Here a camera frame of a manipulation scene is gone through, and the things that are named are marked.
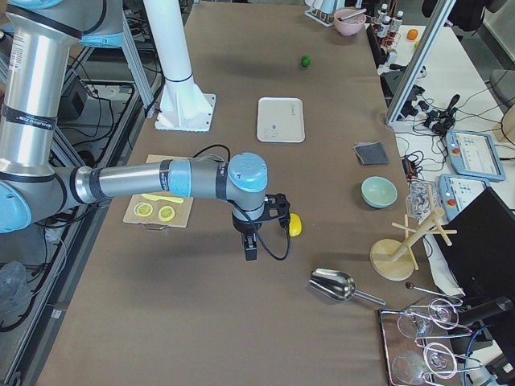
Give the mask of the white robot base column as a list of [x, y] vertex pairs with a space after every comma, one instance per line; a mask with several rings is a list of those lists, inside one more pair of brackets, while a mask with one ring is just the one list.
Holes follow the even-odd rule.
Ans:
[[155, 128], [207, 133], [216, 104], [196, 84], [177, 1], [144, 2], [165, 85]]

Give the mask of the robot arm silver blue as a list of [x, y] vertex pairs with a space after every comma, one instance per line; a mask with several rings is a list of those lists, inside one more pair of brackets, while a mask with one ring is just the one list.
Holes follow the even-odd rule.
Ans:
[[290, 224], [285, 195], [266, 193], [266, 162], [253, 153], [227, 162], [213, 156], [166, 159], [136, 166], [52, 167], [52, 138], [70, 49], [82, 44], [121, 47], [126, 21], [119, 1], [10, 1], [14, 26], [1, 108], [1, 230], [26, 228], [65, 209], [168, 191], [182, 197], [218, 199], [233, 208], [245, 257], [263, 246], [259, 228]]

